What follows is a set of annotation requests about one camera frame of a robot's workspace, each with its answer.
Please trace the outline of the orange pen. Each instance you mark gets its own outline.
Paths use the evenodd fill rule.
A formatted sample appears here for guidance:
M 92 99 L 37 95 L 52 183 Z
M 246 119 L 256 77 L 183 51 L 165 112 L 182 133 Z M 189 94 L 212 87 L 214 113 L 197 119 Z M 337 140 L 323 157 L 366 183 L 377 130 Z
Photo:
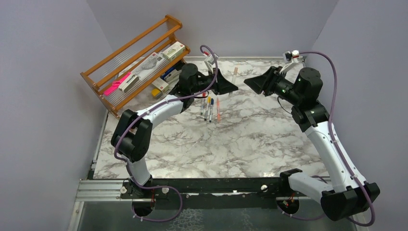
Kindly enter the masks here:
M 220 101 L 219 98 L 217 97 L 217 121 L 221 121 L 221 115 L 220 115 Z

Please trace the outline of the white blue tip marker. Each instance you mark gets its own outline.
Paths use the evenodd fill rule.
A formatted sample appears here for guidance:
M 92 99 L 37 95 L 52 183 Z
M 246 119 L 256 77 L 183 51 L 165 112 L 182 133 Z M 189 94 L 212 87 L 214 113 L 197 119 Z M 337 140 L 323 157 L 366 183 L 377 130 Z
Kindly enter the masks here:
M 213 107 L 214 107 L 214 105 L 210 105 L 210 108 L 209 108 L 209 122 L 210 123 L 213 120 Z

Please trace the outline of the white whiteboard marker pen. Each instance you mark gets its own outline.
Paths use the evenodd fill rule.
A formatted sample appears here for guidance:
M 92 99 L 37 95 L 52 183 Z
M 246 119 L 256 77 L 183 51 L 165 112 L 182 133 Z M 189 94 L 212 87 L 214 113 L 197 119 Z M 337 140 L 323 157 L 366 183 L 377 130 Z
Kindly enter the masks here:
M 204 113 L 204 107 L 205 107 L 205 99 L 202 97 L 202 101 L 201 101 L 201 107 L 200 107 L 200 114 L 203 115 Z

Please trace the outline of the thin white black pen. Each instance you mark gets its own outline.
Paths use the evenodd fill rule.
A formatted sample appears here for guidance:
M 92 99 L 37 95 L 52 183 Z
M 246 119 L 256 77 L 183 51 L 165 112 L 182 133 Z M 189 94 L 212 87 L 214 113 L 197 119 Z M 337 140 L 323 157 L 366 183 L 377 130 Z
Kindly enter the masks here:
M 204 114 L 204 120 L 207 120 L 208 117 L 208 112 L 211 104 L 206 103 L 206 109 L 205 109 L 205 114 Z

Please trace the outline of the clear white pen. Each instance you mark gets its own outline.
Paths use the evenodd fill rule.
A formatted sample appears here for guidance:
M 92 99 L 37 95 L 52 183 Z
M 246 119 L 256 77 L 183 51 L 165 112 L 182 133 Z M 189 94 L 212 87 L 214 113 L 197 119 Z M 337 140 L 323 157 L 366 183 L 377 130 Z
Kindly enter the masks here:
M 231 80 L 232 84 L 235 84 L 236 77 L 237 77 L 237 72 L 234 71 L 233 76 L 232 76 L 232 80 Z

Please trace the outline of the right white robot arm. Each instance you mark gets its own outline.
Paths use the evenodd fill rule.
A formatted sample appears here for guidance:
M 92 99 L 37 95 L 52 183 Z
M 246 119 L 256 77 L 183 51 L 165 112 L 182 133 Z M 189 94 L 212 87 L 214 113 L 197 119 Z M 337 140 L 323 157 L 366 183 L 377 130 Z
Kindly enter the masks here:
M 333 221 L 367 211 L 380 189 L 360 174 L 335 134 L 330 114 L 318 101 L 323 86 L 319 71 L 304 67 L 295 82 L 285 76 L 280 67 L 273 66 L 244 82 L 257 94 L 276 94 L 292 105 L 292 118 L 316 148 L 331 183 L 321 182 L 296 168 L 280 173 L 278 191 L 285 196 L 293 192 L 308 196 Z

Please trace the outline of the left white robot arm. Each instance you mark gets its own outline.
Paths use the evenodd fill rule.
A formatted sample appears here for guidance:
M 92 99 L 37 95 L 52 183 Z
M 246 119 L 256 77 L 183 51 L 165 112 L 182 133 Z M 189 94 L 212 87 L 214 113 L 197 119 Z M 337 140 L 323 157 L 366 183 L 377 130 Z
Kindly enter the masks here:
M 150 146 L 152 131 L 172 116 L 188 109 L 194 99 L 207 91 L 216 95 L 228 94 L 238 87 L 226 80 L 218 68 L 207 76 L 195 64 L 181 68 L 178 82 L 160 102 L 134 112 L 124 111 L 111 138 L 115 158 L 126 163 L 130 179 L 134 182 L 133 192 L 138 197 L 151 193 L 151 174 L 147 169 L 145 155 Z

